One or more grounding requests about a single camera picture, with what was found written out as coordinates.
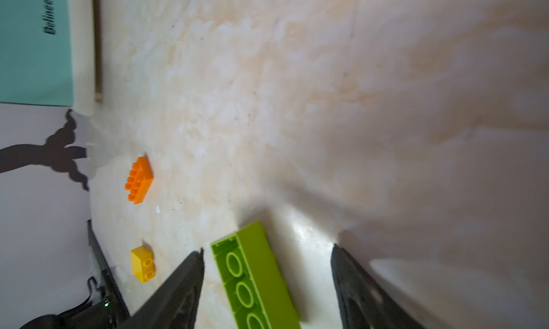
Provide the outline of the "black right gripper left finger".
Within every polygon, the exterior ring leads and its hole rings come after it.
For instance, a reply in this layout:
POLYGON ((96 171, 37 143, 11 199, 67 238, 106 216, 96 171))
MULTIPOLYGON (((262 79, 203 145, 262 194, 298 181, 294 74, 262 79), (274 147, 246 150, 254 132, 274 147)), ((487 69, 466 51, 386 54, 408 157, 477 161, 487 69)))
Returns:
POLYGON ((204 250, 191 252, 122 328, 193 329, 204 281, 204 250))

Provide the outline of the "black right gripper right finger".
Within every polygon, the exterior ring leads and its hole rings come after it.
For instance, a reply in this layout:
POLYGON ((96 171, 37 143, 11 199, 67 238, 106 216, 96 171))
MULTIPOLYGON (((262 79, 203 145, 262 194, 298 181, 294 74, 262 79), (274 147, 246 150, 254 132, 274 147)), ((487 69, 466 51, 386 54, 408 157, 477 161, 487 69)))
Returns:
POLYGON ((331 269, 344 329, 422 328, 344 248, 334 245, 331 269))

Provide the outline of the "yellow lego brick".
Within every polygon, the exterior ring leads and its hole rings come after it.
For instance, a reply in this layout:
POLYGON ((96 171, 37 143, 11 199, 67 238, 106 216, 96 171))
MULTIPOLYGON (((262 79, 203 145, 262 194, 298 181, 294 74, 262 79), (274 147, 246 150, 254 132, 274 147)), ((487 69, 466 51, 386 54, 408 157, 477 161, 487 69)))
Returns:
POLYGON ((130 259, 134 276, 141 283, 146 283, 156 276, 154 254, 145 246, 131 250, 130 259))

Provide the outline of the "long green lego brick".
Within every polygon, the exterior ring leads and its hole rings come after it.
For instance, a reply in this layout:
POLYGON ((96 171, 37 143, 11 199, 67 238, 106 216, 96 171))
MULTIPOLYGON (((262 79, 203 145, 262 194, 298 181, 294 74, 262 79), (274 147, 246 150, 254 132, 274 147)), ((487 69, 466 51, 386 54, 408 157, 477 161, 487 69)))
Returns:
POLYGON ((300 316, 260 222, 210 247, 238 328, 300 327, 300 316))

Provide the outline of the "orange lego brick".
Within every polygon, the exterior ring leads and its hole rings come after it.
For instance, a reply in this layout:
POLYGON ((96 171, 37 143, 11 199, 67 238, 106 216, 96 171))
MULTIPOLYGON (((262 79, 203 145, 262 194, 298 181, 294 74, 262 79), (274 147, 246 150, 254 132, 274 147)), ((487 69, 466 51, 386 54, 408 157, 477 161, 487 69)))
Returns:
POLYGON ((150 162, 146 156, 137 158, 132 164, 127 181, 124 185, 128 192, 130 203, 142 203, 154 180, 150 162))

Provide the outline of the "mint green toaster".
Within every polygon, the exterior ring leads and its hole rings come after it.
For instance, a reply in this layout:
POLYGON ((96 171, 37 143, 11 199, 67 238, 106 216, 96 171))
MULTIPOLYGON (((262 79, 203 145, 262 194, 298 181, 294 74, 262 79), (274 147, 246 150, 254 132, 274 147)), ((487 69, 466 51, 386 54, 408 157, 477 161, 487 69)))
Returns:
POLYGON ((95 100, 93 0, 1 0, 1 102, 91 116, 95 100))

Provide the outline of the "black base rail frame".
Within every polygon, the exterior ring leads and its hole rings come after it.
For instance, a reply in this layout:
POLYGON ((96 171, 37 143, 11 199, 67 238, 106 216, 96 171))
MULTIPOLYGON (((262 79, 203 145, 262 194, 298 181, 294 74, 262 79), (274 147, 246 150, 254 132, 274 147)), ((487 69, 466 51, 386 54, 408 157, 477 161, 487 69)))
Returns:
POLYGON ((24 328, 118 328, 130 318, 91 220, 87 221, 87 235, 92 257, 99 267, 99 275, 87 281, 87 300, 58 315, 40 316, 23 325, 24 328))

